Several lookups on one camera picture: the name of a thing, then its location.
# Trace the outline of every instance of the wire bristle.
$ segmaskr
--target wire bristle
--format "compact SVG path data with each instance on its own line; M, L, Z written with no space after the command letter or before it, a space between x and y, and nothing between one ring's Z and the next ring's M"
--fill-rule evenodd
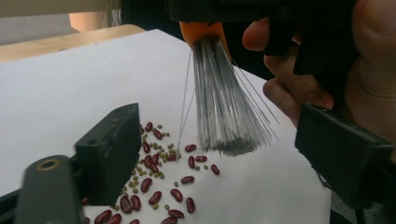
M198 145L237 156L267 145L268 120L239 86L233 66L217 36L194 45L193 64L198 118Z

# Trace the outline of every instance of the hand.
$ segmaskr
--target hand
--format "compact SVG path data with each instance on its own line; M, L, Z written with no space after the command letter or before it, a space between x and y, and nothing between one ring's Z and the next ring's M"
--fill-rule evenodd
M346 81L345 102L337 112L396 146L396 1L357 0L352 32L361 54ZM247 49L263 50L268 43L267 19L253 22L245 31ZM293 40L300 43L302 33ZM312 76L296 76L292 69L298 48L286 56L265 56L276 76L263 86L264 94L296 125L301 104L333 107L333 99ZM392 160L396 161L396 149Z

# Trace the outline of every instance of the brush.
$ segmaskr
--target brush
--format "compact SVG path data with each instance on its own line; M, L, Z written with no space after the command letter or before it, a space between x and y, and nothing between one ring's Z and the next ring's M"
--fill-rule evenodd
M219 22L181 22L193 52L198 147L238 156L269 144L269 120L239 85Z

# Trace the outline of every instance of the white paper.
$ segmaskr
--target white paper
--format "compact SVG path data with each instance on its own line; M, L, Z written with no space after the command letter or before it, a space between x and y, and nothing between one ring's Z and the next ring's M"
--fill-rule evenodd
M77 140L122 105L139 103L141 123L161 123L171 133L162 145L176 144L189 56L187 44L156 30L0 64L0 195L20 188L24 169L34 161L72 156ZM261 92L264 80L247 76ZM192 93L190 74L186 104ZM209 153L206 164L215 163L219 176L202 166L199 172L191 170L183 152L178 163L161 168L165 179L153 178L150 191L139 193L142 210L124 215L122 223L134 218L143 224L161 223L167 217L165 203L185 213L179 223L329 223L330 192L294 148L295 129L289 120L267 104L279 120L272 119L271 125L278 141L235 158ZM196 143L195 136L193 100L181 147ZM195 176L192 185L179 187L185 198L195 200L192 215L169 194L174 181L185 175ZM157 211L147 203L155 190L163 192ZM93 219L107 208L87 207L85 213Z

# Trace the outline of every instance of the gray floor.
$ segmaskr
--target gray floor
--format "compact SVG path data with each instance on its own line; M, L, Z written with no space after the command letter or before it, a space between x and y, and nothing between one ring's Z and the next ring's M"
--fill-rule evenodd
M0 18L0 45L75 33L69 14Z

